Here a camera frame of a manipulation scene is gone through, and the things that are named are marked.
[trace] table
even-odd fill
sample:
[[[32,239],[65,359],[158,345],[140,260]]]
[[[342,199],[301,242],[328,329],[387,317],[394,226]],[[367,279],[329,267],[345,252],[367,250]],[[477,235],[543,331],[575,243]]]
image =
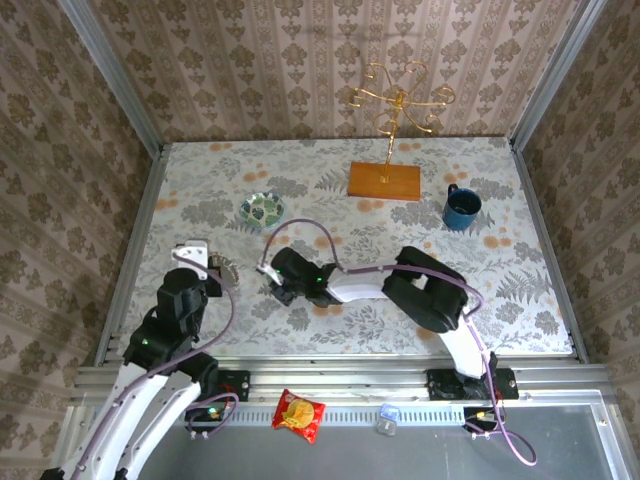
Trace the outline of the table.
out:
[[[156,303],[171,248],[206,239],[229,270],[238,316],[213,355],[364,356],[446,354],[437,335],[419,328],[388,300],[319,309],[305,299],[284,307],[255,271],[268,234],[237,215],[242,200],[275,191],[285,218],[305,217],[333,232],[342,263],[392,258],[418,247],[465,276],[487,306],[475,318],[485,343],[500,355],[572,355],[573,350],[529,206],[503,138],[398,140],[394,162],[419,165],[420,202],[348,197],[351,161],[384,161],[385,139],[173,144],[151,221],[122,344]],[[450,183],[475,190],[483,208],[470,229],[449,231],[441,213]],[[292,225],[276,240],[317,263],[331,260],[327,240],[309,225]],[[228,319],[226,299],[212,299],[201,338]]]

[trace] wall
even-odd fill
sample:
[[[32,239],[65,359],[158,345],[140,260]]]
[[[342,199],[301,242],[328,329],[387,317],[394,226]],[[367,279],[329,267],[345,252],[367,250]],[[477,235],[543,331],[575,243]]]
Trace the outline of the wall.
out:
[[[39,478],[150,160],[55,1],[0,2],[0,478]]]
[[[524,155],[591,360],[640,453],[640,2],[610,0]]]
[[[440,135],[505,135],[576,0],[91,0],[165,142],[374,134],[347,105],[366,62],[429,65]],[[383,75],[376,89],[388,88]],[[424,119],[424,109],[420,112]],[[417,134],[417,130],[404,132]]]

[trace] snack bag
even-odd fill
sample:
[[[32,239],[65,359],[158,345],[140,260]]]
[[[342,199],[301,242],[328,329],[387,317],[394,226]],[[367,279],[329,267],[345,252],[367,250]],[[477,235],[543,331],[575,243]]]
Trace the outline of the snack bag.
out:
[[[322,422],[324,409],[324,403],[310,402],[285,389],[278,402],[271,426],[273,428],[286,427],[313,444]]]

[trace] black mount bracket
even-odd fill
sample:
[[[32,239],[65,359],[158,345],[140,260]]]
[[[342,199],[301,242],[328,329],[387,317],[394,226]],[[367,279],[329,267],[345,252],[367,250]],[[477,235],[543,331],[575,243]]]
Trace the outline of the black mount bracket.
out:
[[[199,401],[221,393],[233,392],[238,395],[241,402],[249,401],[249,391],[251,390],[251,373],[248,370],[218,370],[218,381],[212,392]],[[206,423],[206,426],[193,426],[191,430],[196,433],[211,433],[224,419],[224,412],[218,412],[216,418],[212,418],[208,408],[196,408],[184,414],[185,422]]]
[[[493,385],[505,400],[520,398],[516,376],[510,368],[494,370]],[[430,400],[489,400],[486,378],[464,377],[454,369],[427,370]]]

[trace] purple cable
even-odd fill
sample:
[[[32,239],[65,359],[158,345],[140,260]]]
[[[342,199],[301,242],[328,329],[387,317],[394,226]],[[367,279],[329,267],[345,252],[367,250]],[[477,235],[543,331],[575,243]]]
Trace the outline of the purple cable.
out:
[[[89,440],[89,443],[87,444],[87,448],[85,449],[84,454],[82,455],[82,457],[80,457],[80,461],[77,463],[76,468],[73,471],[73,474],[71,475],[71,480],[77,480],[80,473],[82,473],[85,470],[86,468],[85,463],[90,458],[93,451],[95,450],[98,440],[102,438],[104,430],[107,428],[109,421],[113,418],[113,416],[117,411],[117,408],[115,406],[122,405],[123,401],[129,396],[131,391],[135,389],[138,385],[140,385],[140,383],[144,381],[145,378],[151,378],[154,375],[157,375],[158,373],[161,373],[168,368],[174,367],[179,363],[182,363],[185,360],[191,357],[194,357],[199,353],[208,349],[211,345],[219,341],[227,333],[227,331],[231,327],[231,324],[233,323],[233,319],[235,318],[235,314],[236,314],[236,301],[233,296],[233,293],[231,292],[231,289],[227,286],[227,284],[224,283],[224,281],[218,275],[216,275],[215,272],[213,272],[212,270],[209,270],[208,268],[203,267],[202,265],[200,265],[197,262],[194,262],[193,260],[179,257],[176,254],[173,254],[173,258],[181,262],[184,262],[188,265],[191,265],[195,268],[198,268],[203,272],[206,272],[207,275],[209,275],[211,278],[213,278],[216,282],[220,284],[220,286],[222,287],[222,290],[229,296],[229,301],[231,302],[231,315],[229,316],[229,321],[227,322],[225,327],[222,329],[222,331],[218,335],[216,335],[212,340],[209,340],[208,342],[203,344],[201,347],[191,350],[190,352],[187,352],[180,357],[174,358],[173,360],[148,371],[144,375],[141,375],[140,377],[136,378],[133,382],[131,382],[131,384],[129,384],[122,391],[120,395],[118,395],[118,397],[113,401],[112,407],[109,408],[109,411],[106,413],[106,415],[104,416],[104,418],[102,419],[98,427],[96,428],[96,431],[93,434],[93,437],[91,437],[91,440]]]
[[[357,269],[353,269],[353,270],[345,269],[340,264],[340,262],[338,260],[338,254],[336,252],[335,243],[333,242],[333,238],[331,237],[331,234],[329,233],[329,231],[324,226],[322,226],[320,223],[316,222],[315,220],[311,220],[311,219],[307,219],[307,218],[289,220],[288,222],[285,222],[282,225],[280,225],[280,227],[278,227],[271,234],[271,236],[269,237],[269,240],[267,240],[267,244],[266,244],[266,246],[264,248],[264,252],[262,254],[261,266],[264,266],[264,264],[265,264],[265,260],[267,258],[267,253],[269,251],[269,247],[271,246],[271,243],[273,242],[273,239],[275,238],[275,236],[278,234],[278,232],[280,230],[282,230],[284,227],[286,227],[287,225],[290,225],[292,223],[310,223],[311,225],[314,225],[314,226],[318,227],[320,230],[322,230],[322,232],[326,235],[327,239],[329,240],[329,244],[331,246],[331,252],[333,253],[333,259],[334,259],[334,262],[336,264],[336,268],[338,268],[343,273],[360,274],[360,273],[371,273],[371,272],[380,271],[380,270],[383,270],[383,271],[384,270],[405,270],[405,271],[409,271],[409,272],[422,273],[424,275],[440,278],[441,280],[445,280],[445,281],[451,283],[452,285],[455,285],[456,287],[462,288],[466,292],[471,293],[472,295],[474,295],[476,297],[476,299],[478,300],[476,306],[473,307],[469,311],[469,313],[463,314],[462,318],[464,319],[465,325],[467,326],[467,328],[471,332],[471,336],[473,337],[474,341],[476,342],[476,345],[478,346],[478,350],[480,350],[480,357],[482,358],[482,362],[484,364],[485,371],[486,372],[490,372],[491,371],[491,368],[489,367],[489,362],[487,360],[487,352],[485,350],[484,344],[483,344],[482,340],[480,340],[480,337],[478,336],[478,333],[476,332],[476,329],[473,326],[473,324],[471,323],[471,319],[470,319],[470,317],[473,314],[475,314],[478,310],[480,310],[482,308],[482,306],[484,305],[484,298],[482,297],[482,294],[480,292],[478,292],[476,289],[470,287],[465,282],[463,282],[461,280],[458,280],[457,278],[453,278],[453,277],[451,277],[449,275],[446,275],[444,273],[436,272],[436,271],[431,270],[429,268],[414,267],[412,265],[385,265],[385,266],[382,266],[382,267],[378,267],[378,266],[376,266],[376,267],[363,267],[363,268],[357,268]],[[487,375],[486,377],[487,377],[487,383],[488,383],[488,388],[489,388],[489,394],[491,396],[491,403],[493,405],[494,411],[496,412],[496,417],[498,419],[497,422],[498,422],[498,427],[499,427],[499,431],[494,431],[494,432],[490,432],[490,433],[492,433],[492,434],[502,433],[504,435],[505,441],[507,442],[507,445],[511,449],[512,453],[516,456],[516,458],[518,460],[520,460],[523,464],[525,464],[525,465],[527,465],[529,467],[533,467],[538,461],[535,450],[533,449],[531,444],[524,439],[524,437],[522,437],[521,435],[519,435],[517,433],[510,432],[505,428],[504,421],[502,420],[502,416],[500,415],[500,407],[498,406],[498,401],[496,400],[496,394],[495,394],[495,389],[494,389],[494,385],[493,385],[493,379],[491,378],[490,374]],[[511,441],[511,438],[510,438],[511,435],[513,435],[513,436],[519,438],[520,440],[522,440],[522,442],[531,451],[531,453],[533,455],[533,460],[527,460],[526,458],[524,458],[522,456],[522,454],[516,449],[515,445]]]
[[[189,407],[187,407],[187,409],[185,410],[186,412],[188,412],[189,410],[195,410],[196,408],[204,407],[205,405],[209,405],[210,403],[217,402],[218,400],[222,400],[223,398],[233,399],[233,406],[231,407],[231,411],[229,413],[225,412],[224,418],[218,424],[218,426],[216,426],[213,429],[211,434],[209,434],[209,438],[211,438],[212,435],[215,435],[216,433],[218,433],[220,429],[224,427],[224,424],[227,423],[231,418],[231,416],[235,413],[236,408],[238,408],[238,402],[240,401],[240,399],[238,398],[238,395],[235,394],[234,392],[220,393],[218,395],[214,395],[213,397],[207,398],[206,400],[202,400],[201,402],[189,405]],[[189,433],[191,433],[192,423],[193,423],[193,419],[190,418],[189,421],[187,422],[187,430],[189,431]]]
[[[474,430],[478,435],[503,435],[503,433],[500,430],[493,430],[491,432],[487,432],[485,430],[482,430],[480,427],[478,427],[477,425],[474,425],[473,423],[470,422],[466,422],[465,426],[469,427],[471,430]],[[522,435],[520,435],[519,433],[516,432],[512,432],[511,430],[507,430],[507,435],[506,436],[511,436],[511,437],[515,437],[518,440],[520,440],[522,443],[525,444],[525,446],[529,449],[529,451],[531,452],[531,454],[533,455],[533,465],[535,465],[537,463],[537,456],[536,456],[536,451],[533,449],[533,445],[531,445],[526,438],[524,438]]]

